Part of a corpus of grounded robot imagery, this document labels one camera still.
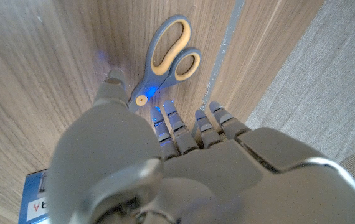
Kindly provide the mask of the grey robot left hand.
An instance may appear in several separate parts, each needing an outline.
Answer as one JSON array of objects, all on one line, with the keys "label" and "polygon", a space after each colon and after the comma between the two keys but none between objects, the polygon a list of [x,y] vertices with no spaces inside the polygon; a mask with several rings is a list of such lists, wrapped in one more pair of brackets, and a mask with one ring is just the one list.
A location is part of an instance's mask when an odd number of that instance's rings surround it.
[{"label": "grey robot left hand", "polygon": [[159,110],[149,124],[127,102],[123,72],[110,71],[59,139],[51,223],[355,223],[355,180],[306,144],[213,102],[226,138],[197,112],[199,148],[175,111],[170,133]]}]

